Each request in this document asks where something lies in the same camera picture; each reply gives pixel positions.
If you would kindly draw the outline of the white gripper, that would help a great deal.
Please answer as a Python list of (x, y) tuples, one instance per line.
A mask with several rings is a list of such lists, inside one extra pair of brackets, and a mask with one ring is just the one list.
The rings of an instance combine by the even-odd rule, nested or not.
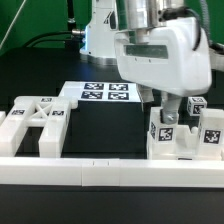
[(165, 91), (161, 93), (161, 121), (167, 125), (178, 122), (181, 97), (204, 94), (211, 86), (209, 47), (204, 30), (196, 50), (193, 49), (195, 42), (194, 17), (170, 20), (165, 26), (152, 29), (141, 44), (131, 43), (127, 31), (115, 35), (121, 78), (138, 84), (142, 111), (154, 101), (151, 88)]

